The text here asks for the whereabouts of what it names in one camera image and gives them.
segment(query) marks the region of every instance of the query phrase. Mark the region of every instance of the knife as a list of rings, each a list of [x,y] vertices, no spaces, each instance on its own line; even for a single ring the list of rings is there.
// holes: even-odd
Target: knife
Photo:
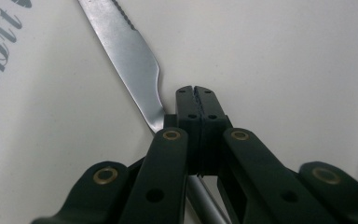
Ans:
[[[149,128],[156,133],[163,128],[165,112],[158,96],[159,68],[152,51],[116,0],[79,3]],[[229,223],[200,178],[190,176],[187,191],[203,223]]]

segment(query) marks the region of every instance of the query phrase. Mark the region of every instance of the silver knife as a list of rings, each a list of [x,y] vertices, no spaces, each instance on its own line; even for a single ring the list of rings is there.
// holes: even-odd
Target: silver knife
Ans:
[[[158,96],[158,63],[116,0],[79,0],[113,66],[156,133],[163,128]],[[229,223],[202,180],[190,176],[187,197],[203,223]]]

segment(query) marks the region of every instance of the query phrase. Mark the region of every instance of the knife blade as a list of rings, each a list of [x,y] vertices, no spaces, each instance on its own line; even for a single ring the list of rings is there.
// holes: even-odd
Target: knife blade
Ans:
[[[163,128],[158,96],[158,63],[116,0],[78,0],[113,66],[149,125]],[[229,223],[202,179],[189,176],[187,198],[203,223]]]

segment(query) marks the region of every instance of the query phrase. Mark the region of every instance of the brass screw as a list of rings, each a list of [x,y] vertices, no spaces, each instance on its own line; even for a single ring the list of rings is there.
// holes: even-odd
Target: brass screw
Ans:
[[[336,185],[341,182],[341,178],[331,170],[327,170],[323,167],[315,167],[312,170],[313,176],[323,181],[326,184]]]
[[[115,168],[108,166],[97,171],[94,174],[93,179],[95,183],[99,185],[105,185],[116,180],[117,176],[118,176],[118,171]]]
[[[177,131],[167,131],[162,136],[167,140],[176,140],[180,138],[180,133]]]
[[[237,140],[244,141],[249,139],[249,134],[242,131],[234,131],[231,133],[231,137]]]

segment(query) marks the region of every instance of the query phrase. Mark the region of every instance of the white background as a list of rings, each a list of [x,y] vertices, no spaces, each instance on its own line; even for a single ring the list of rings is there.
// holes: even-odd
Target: white background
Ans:
[[[119,3],[156,55],[167,112],[177,89],[209,88],[288,168],[358,179],[358,1]],[[0,72],[0,223],[29,223],[92,164],[141,159],[152,135],[77,1],[0,8],[22,22],[0,18],[17,37]]]

